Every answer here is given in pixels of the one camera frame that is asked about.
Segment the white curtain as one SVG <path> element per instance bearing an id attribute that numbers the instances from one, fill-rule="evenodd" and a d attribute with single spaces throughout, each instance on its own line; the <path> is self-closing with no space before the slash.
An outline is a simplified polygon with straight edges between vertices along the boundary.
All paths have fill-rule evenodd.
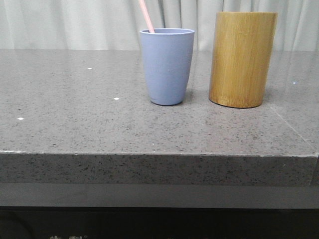
<path id="1" fill-rule="evenodd" d="M 220 11 L 277 12 L 275 50 L 317 51 L 316 0 L 149 0 L 156 28 L 195 31 L 196 50 L 211 50 Z M 146 23 L 136 0 L 3 0 L 2 49 L 138 50 Z"/>

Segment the pink chopstick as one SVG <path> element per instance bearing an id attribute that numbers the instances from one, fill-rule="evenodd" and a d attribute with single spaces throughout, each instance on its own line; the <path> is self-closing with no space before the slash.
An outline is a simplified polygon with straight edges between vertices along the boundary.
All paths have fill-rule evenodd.
<path id="1" fill-rule="evenodd" d="M 144 16 L 144 20 L 145 20 L 145 22 L 147 24 L 149 33 L 155 33 L 155 29 L 153 27 L 153 24 L 152 24 L 152 21 L 151 21 L 151 18 L 150 18 L 150 15 L 149 15 L 149 12 L 148 12 L 148 9 L 147 9 L 145 1 L 144 0 L 138 0 L 138 2 L 139 2 L 139 5 L 140 5 L 140 9 L 142 11 L 142 14 Z"/>

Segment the blue plastic cup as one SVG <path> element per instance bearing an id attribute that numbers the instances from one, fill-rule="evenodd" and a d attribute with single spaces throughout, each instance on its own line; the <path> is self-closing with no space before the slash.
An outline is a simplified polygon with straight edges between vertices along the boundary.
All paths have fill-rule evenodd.
<path id="1" fill-rule="evenodd" d="M 151 102 L 162 106 L 181 103 L 189 80 L 195 31 L 156 28 L 140 31 L 145 81 Z"/>

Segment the bamboo cylinder holder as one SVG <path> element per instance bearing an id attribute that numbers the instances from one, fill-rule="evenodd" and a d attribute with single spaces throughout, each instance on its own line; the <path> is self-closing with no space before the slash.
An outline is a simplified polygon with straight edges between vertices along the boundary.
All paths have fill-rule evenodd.
<path id="1" fill-rule="evenodd" d="M 232 108 L 262 104 L 276 12 L 216 14 L 209 99 Z"/>

